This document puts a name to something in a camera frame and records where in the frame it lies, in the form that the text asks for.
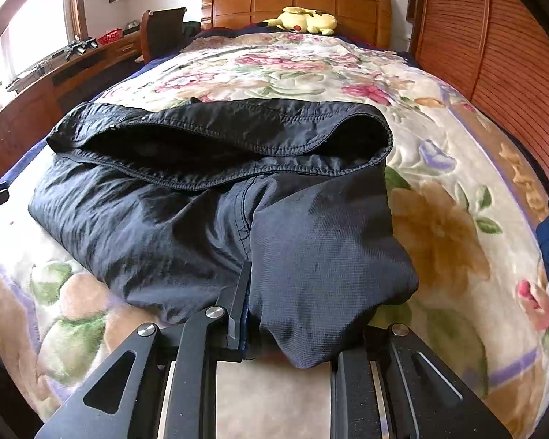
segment black pants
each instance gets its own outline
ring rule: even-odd
[[[41,426],[0,360],[0,439],[32,439]]]

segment orange flower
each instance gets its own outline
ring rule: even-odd
[[[413,261],[421,291],[438,287],[460,296],[469,273],[490,277],[474,220],[439,183],[424,183],[419,191],[391,190],[394,235]]]

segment floral blanket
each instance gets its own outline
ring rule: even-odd
[[[533,234],[547,198],[496,125],[392,52],[290,33],[198,38],[100,102],[158,111],[191,97],[362,102],[382,111],[395,136],[386,168],[394,234],[420,289],[404,305],[381,307],[373,324],[410,325],[515,438],[527,437],[549,403],[549,286]],[[115,298],[29,217],[50,157],[47,148],[0,207],[0,353],[43,419],[136,326],[156,320]],[[218,435],[328,436],[325,368],[221,365]]]

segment metal screw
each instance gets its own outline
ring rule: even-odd
[[[209,307],[209,309],[205,311],[205,316],[209,318],[220,318],[222,315],[224,315],[224,309],[217,305]]]
[[[394,324],[391,330],[397,337],[406,337],[408,335],[408,327],[403,324]]]
[[[137,331],[141,337],[149,337],[154,333],[155,330],[156,327],[154,324],[142,324],[140,327],[138,327]]]

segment pikachu plush toy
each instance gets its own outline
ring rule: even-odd
[[[274,20],[262,21],[258,26],[277,26],[296,33],[334,34],[338,21],[334,16],[317,10],[306,10],[298,6],[287,6]]]

